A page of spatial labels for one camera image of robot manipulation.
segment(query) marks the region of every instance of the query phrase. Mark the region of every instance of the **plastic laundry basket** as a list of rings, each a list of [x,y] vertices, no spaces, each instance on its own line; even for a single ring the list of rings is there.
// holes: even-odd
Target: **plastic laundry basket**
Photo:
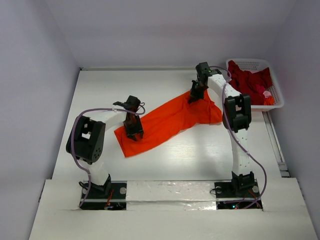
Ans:
[[[253,58],[231,58],[226,61],[226,67],[229,67],[229,61],[234,61],[241,70],[250,71],[252,73],[259,72],[263,69],[269,68],[272,79],[272,86],[267,88],[274,98],[274,105],[251,105],[253,111],[269,111],[271,109],[282,108],[285,104],[284,98],[281,94],[279,84],[275,75],[275,72],[271,68],[270,64],[266,60],[253,59]]]

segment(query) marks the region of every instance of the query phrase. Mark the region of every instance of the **purple cable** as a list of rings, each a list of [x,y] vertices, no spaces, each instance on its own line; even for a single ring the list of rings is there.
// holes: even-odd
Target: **purple cable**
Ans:
[[[93,111],[114,111],[114,110],[117,110],[119,112],[127,112],[127,113],[134,114],[134,115],[143,115],[143,114],[145,114],[146,109],[144,108],[144,105],[140,105],[140,108],[143,109],[143,112],[141,112],[141,113],[137,113],[137,112],[134,112],[134,111],[129,111],[129,110],[126,110],[126,109],[123,109],[123,108],[91,108],[91,109],[84,110],[83,112],[81,112],[79,114],[79,116],[76,117],[76,119],[74,121],[74,124],[73,124],[73,127],[72,127],[72,130],[71,130],[71,139],[70,139],[71,140],[71,155],[73,157],[73,160],[74,160],[75,164],[78,166],[78,168],[80,168],[81,170],[85,171],[88,174],[88,188],[86,190],[86,193],[84,195],[83,200],[79,204],[79,208],[84,204],[85,200],[88,197],[90,188],[91,188],[91,173],[90,173],[90,171],[88,169],[86,169],[86,168],[84,168],[83,166],[80,165],[79,161],[77,160],[76,152],[75,152],[75,132],[76,132],[76,126],[78,124],[79,119],[85,113],[93,112]]]
[[[252,203],[250,203],[248,206],[244,207],[243,209],[248,209],[250,208],[252,205],[254,204],[259,204],[258,201],[261,199],[261,196],[264,194],[265,190],[266,190],[266,187],[267,187],[267,173],[266,173],[266,170],[264,168],[264,166],[261,165],[260,162],[258,162],[242,145],[241,143],[237,140],[236,136],[234,135],[234,132],[231,130],[231,126],[230,126],[230,123],[229,123],[229,120],[228,120],[228,117],[227,117],[227,114],[226,114],[226,109],[225,109],[225,90],[226,90],[226,87],[227,87],[227,84],[231,81],[231,72],[229,72],[229,70],[223,68],[223,67],[220,67],[220,66],[210,66],[210,68],[219,68],[219,69],[222,69],[224,71],[226,71],[228,73],[228,76],[229,76],[229,79],[225,81],[225,84],[223,86],[223,89],[222,89],[222,108],[223,108],[223,116],[224,116],[224,119],[225,119],[225,122],[226,122],[226,125],[228,127],[228,130],[230,131],[231,133],[231,136],[232,138],[234,139],[234,141],[236,142],[236,144],[238,144],[238,146],[256,163],[260,166],[260,168],[262,169],[263,171],[263,174],[264,174],[264,186],[263,186],[263,189],[260,193],[260,195],[252,201]],[[241,203],[241,202],[250,202],[251,200],[240,200],[240,201],[236,201],[236,203]],[[235,203],[235,201],[225,201],[225,203]]]

